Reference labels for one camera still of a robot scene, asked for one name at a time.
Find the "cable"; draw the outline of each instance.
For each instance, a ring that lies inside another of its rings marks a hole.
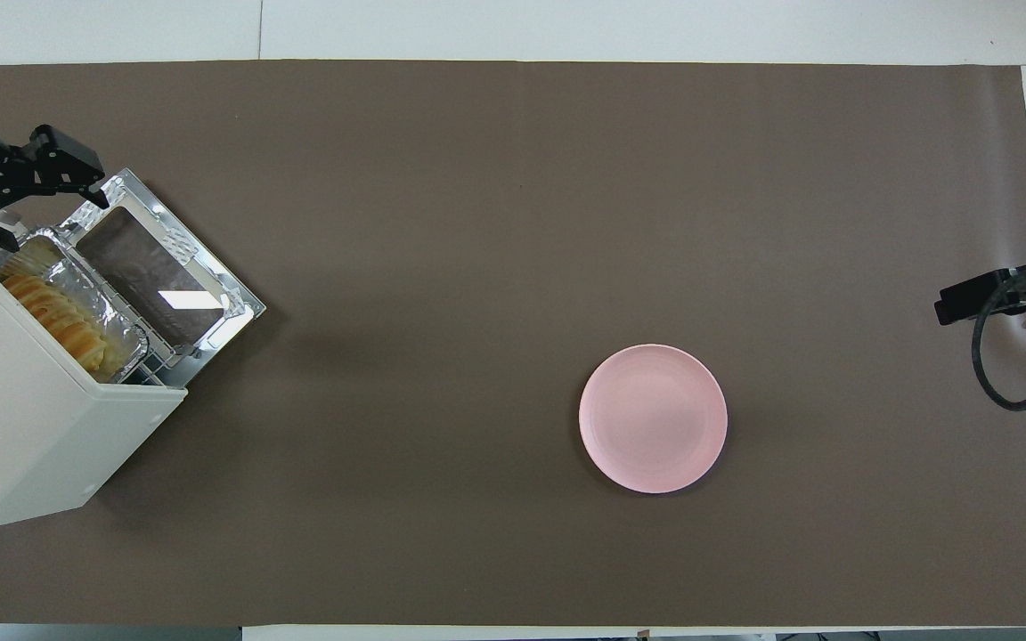
[[[976,379],[981,383],[984,394],[989,395],[992,402],[1011,411],[1025,410],[1026,398],[1022,401],[1009,401],[1000,393],[997,393],[996,388],[992,387],[992,383],[989,382],[989,375],[984,372],[984,361],[981,358],[981,340],[984,339],[984,324],[989,320],[992,310],[995,309],[996,305],[1000,304],[1002,296],[1011,291],[1016,281],[1021,279],[1026,279],[1026,271],[1013,273],[1008,279],[1002,280],[1000,285],[997,285],[994,289],[992,295],[989,296],[989,299],[985,301],[984,307],[981,308],[981,313],[976,316],[976,326],[973,327],[973,370],[976,372]]]

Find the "plate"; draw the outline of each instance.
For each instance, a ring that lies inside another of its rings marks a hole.
[[[607,478],[663,494],[707,474],[727,413],[715,376],[683,350],[638,345],[613,354],[581,397],[581,438]]]

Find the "brown tablecloth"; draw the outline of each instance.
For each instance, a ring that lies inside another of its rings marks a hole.
[[[0,135],[43,122],[270,312],[88,506],[0,527],[0,622],[1026,625],[1026,413],[932,308],[1026,263],[1019,70],[0,69]],[[728,402],[673,495],[579,441],[642,342]],[[1026,393],[1026,320],[987,358]]]

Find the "white table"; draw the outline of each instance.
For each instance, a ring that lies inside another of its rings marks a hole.
[[[0,0],[0,65],[255,57],[1022,65],[1026,97],[1026,0]],[[245,638],[624,637],[650,624],[270,626]],[[652,629],[753,632],[770,631]]]

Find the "aluminum foil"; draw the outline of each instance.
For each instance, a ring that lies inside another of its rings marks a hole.
[[[148,353],[144,329],[118,310],[118,306],[91,279],[74,248],[49,228],[34,230],[10,254],[0,253],[0,279],[24,273],[41,276],[83,312],[89,312],[106,342],[102,366],[90,372],[98,383],[124,382]]]

